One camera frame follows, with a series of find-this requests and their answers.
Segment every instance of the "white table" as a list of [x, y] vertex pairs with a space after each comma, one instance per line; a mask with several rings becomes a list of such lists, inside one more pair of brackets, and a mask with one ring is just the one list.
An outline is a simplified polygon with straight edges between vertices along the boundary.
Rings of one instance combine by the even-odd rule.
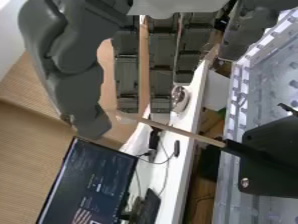
[[[185, 88], [190, 92], [190, 101], [185, 111], [175, 115], [170, 115], [170, 125], [175, 128], [183, 129], [197, 133], [198, 119], [202, 108], [202, 96], [205, 89], [206, 76], [209, 71], [209, 61], [202, 61], [195, 73], [193, 82]], [[145, 112], [143, 117], [147, 117], [149, 109]], [[150, 127], [145, 124], [138, 124], [137, 130], [131, 135], [129, 141], [121, 148], [121, 151], [131, 154], [139, 155], [147, 151], [147, 141], [149, 141]], [[174, 142], [179, 141], [179, 156], [173, 157], [169, 161], [167, 178], [166, 176], [166, 166], [167, 164], [154, 165], [143, 161], [138, 162], [137, 173], [139, 176], [141, 183], [141, 194], [146, 193], [147, 187], [158, 194], [163, 187], [163, 181], [166, 179], [165, 190], [161, 197], [161, 207], [157, 216], [157, 224], [175, 224], [181, 223], [183, 215], [183, 207], [191, 172], [193, 164], [193, 154], [194, 154], [194, 140], [187, 137], [163, 131], [161, 134], [161, 142], [166, 150], [167, 155], [173, 154]], [[158, 153], [155, 157], [155, 162], [163, 162], [167, 159], [162, 146], [158, 146]], [[130, 193], [138, 195], [135, 176], [133, 178], [133, 183], [130, 186]]]

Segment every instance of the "white wall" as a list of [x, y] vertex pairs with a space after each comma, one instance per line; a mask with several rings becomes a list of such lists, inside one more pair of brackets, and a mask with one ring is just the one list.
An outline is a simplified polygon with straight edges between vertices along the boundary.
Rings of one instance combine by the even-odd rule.
[[17, 14], [25, 0], [0, 0], [0, 81], [24, 52]]

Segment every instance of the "monitor screen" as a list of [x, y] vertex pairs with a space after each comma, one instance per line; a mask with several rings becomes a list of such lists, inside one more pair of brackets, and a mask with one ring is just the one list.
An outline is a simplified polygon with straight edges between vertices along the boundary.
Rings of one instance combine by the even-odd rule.
[[135, 157], [74, 138], [37, 223], [117, 223], [135, 164]]

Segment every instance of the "wooden rod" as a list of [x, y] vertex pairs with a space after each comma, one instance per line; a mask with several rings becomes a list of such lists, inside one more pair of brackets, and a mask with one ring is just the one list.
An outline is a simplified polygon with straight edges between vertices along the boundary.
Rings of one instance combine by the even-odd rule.
[[197, 135], [197, 134], [194, 134], [194, 133], [191, 133], [189, 131], [185, 131], [182, 129], [174, 128], [174, 127], [169, 126], [169, 125], [161, 124], [161, 123], [158, 123], [155, 121], [147, 120], [147, 119], [139, 117], [138, 115], [127, 114], [127, 113], [123, 113], [123, 112], [119, 112], [119, 111], [117, 111], [116, 113], [122, 118], [138, 121], [138, 122], [141, 122], [143, 124], [150, 125], [151, 127], [159, 128], [161, 130], [166, 130], [166, 131], [170, 131], [170, 132], [174, 132], [174, 133], [177, 133], [179, 135], [183, 135], [183, 136], [186, 136], [189, 138], [193, 138], [197, 141], [205, 142], [205, 143], [207, 143], [210, 145], [214, 145], [214, 146], [217, 146], [219, 148], [225, 148], [225, 146], [226, 146], [226, 144], [223, 142], [221, 142], [221, 141], [217, 141], [217, 140], [214, 140], [211, 138], [207, 138], [207, 137], [205, 137], [202, 135]]

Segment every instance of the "black bracket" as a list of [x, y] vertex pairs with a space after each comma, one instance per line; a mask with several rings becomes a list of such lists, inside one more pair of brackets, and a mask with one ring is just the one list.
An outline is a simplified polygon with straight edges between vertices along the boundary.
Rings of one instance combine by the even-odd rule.
[[249, 130], [242, 144], [226, 140], [225, 152], [238, 156], [241, 192], [298, 198], [298, 119], [286, 117]]

